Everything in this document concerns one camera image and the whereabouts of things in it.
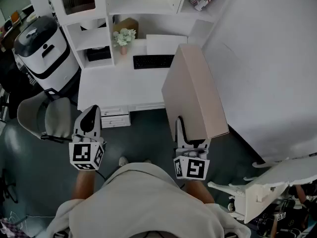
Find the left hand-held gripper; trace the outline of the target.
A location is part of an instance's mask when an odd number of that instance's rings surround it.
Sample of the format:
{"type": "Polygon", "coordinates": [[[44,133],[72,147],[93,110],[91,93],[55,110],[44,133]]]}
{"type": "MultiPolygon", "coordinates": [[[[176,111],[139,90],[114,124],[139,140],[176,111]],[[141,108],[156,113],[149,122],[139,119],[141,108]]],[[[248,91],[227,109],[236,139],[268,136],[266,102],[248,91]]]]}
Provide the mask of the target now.
{"type": "Polygon", "coordinates": [[[102,137],[93,139],[79,134],[91,133],[99,136],[101,132],[101,110],[93,105],[83,111],[74,124],[74,135],[69,143],[71,165],[82,171],[98,171],[104,152],[105,141],[102,137]]]}

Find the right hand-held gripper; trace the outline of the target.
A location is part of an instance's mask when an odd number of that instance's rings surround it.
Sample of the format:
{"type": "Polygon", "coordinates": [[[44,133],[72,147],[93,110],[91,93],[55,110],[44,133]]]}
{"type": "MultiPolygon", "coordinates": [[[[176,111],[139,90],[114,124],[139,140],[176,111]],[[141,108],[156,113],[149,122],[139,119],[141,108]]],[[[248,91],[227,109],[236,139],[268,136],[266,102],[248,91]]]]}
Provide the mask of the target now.
{"type": "Polygon", "coordinates": [[[175,142],[177,149],[173,159],[177,179],[205,180],[210,164],[207,158],[211,139],[191,140],[193,149],[186,137],[184,121],[181,116],[175,122],[175,142]]]}

